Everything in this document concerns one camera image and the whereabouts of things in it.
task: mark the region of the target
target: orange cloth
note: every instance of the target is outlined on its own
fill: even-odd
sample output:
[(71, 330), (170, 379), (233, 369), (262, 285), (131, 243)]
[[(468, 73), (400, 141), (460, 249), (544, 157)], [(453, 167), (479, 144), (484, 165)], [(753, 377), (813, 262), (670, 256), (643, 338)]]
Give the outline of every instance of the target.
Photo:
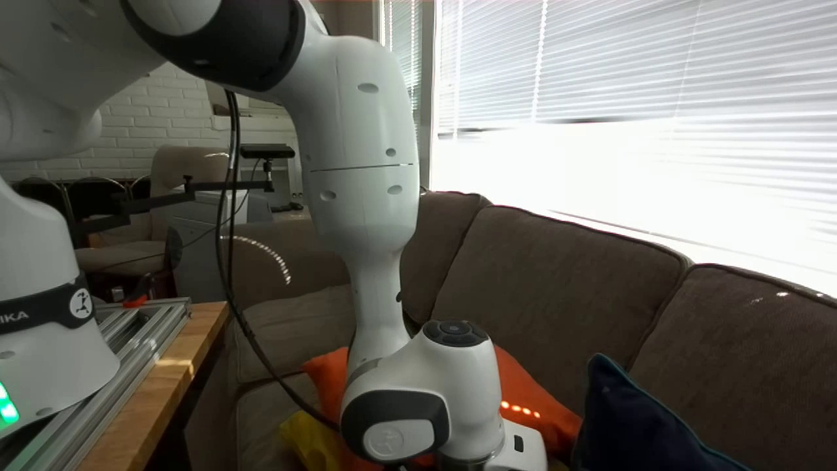
[[(505, 348), (494, 345), (494, 353), (502, 387), (500, 413), (515, 424), (539, 429), (547, 453), (568, 458), (581, 429), (581, 416), (557, 403)], [(348, 382), (345, 361), (348, 348), (337, 348), (303, 364), (303, 372), (316, 385), (322, 413), (335, 424), (340, 419), (340, 400)], [(350, 463), (345, 468), (353, 471), (379, 468), (369, 461), (353, 458), (348, 447), (343, 447), (343, 458), (343, 463)]]

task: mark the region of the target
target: wall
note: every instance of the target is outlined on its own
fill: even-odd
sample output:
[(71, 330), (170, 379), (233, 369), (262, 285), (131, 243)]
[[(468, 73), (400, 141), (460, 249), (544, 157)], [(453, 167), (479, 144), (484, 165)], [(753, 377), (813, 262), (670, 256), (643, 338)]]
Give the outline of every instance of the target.
[[(162, 65), (102, 105), (105, 133), (89, 149), (47, 162), (0, 162), (0, 175), (18, 181), (42, 175), (73, 181), (86, 175), (139, 178), (149, 175), (162, 144), (228, 149), (225, 120), (212, 118), (207, 86), (175, 65)], [(296, 133), (285, 118), (243, 123), (243, 141), (285, 141)]]

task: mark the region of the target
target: chair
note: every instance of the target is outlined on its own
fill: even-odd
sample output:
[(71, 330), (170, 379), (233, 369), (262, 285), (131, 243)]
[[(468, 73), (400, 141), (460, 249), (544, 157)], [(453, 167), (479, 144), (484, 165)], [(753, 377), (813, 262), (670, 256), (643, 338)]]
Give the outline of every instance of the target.
[[(160, 147), (152, 162), (152, 196), (178, 194), (183, 175), (194, 181), (225, 181), (228, 154), (207, 147)], [(97, 296), (107, 298), (112, 285), (152, 283), (154, 293), (170, 296), (165, 209), (131, 217), (131, 225), (92, 236), (89, 249), (78, 249), (78, 267), (89, 275)]]

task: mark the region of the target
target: white robotic arm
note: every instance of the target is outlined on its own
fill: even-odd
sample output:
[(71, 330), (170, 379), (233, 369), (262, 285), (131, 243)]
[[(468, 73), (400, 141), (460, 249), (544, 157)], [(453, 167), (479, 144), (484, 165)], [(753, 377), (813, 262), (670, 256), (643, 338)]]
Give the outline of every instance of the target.
[[(52, 58), (63, 50), (81, 58), (76, 76), (89, 84), (73, 73), (58, 79), (55, 65), (18, 47), (18, 37), (37, 42), (39, 31), (29, 31), (34, 24), (52, 31)], [(400, 251), (416, 228), (419, 160), (408, 92), (384, 47), (330, 37), (303, 0), (8, 0), (0, 5), (0, 31), (0, 144), (13, 141), (0, 147), (0, 160), (89, 144), (99, 128), (99, 102), (162, 58), (288, 107), (311, 220), (343, 254), (356, 301), (340, 421), (345, 442), (382, 463), (437, 450), (463, 466), (547, 468), (541, 437), (500, 419), (492, 343), (468, 324), (439, 322), (411, 340), (403, 324)], [(34, 136), (47, 133), (39, 128), (47, 120), (63, 123), (50, 147)]]

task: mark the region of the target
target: white device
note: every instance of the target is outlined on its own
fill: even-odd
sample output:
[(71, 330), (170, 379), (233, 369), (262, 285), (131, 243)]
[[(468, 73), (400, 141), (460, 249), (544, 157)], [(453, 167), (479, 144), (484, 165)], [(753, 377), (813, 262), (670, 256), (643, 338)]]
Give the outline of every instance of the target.
[[(102, 128), (97, 107), (162, 58), (207, 81), (277, 102), (296, 123), (311, 220), (343, 254), (356, 301), (340, 427), (345, 442), (382, 463), (437, 450), (463, 466), (547, 468), (541, 437), (500, 419), (494, 348), (479, 330), (429, 322), (411, 340), (400, 309), (400, 251), (419, 212), (408, 89), (382, 44), (330, 37), (306, 0), (0, 3), (0, 160), (58, 157), (92, 144)], [(8, 220), (37, 220), (44, 209), (0, 188), (0, 262), (31, 264), (21, 277), (3, 277), (0, 306), (24, 296), (52, 298), (78, 275), (65, 225), (52, 215), (55, 230), (44, 233), (42, 246), (58, 249), (34, 254), (39, 241), (10, 230)], [(94, 322), (76, 324), (58, 330), (47, 322), (42, 330), (52, 327), (63, 338), (86, 332), (86, 353), (71, 345), (42, 351), (37, 327), (10, 322), (10, 332), (0, 335), (0, 382), (39, 385), (34, 372), (26, 374), (26, 361), (65, 356), (71, 374), (55, 382), (73, 395), (44, 411), (107, 382), (112, 353)], [(10, 390), (18, 421), (0, 429), (0, 437), (39, 419), (21, 403), (42, 395), (31, 387)]]

